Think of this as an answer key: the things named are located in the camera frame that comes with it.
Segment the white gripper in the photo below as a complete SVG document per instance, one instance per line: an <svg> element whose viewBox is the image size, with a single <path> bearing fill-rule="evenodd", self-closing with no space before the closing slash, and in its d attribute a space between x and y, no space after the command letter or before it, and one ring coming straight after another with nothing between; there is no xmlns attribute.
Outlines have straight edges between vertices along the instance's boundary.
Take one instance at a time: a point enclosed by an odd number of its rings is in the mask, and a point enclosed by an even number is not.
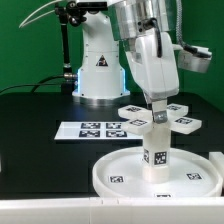
<svg viewBox="0 0 224 224"><path fill-rule="evenodd" d="M134 81L153 101L153 120L157 124L168 121L165 98L179 92L174 50L170 36L166 32L161 32L161 42L162 56L158 57L156 31L151 29L144 36L137 37L134 40L133 49L126 52Z"/></svg>

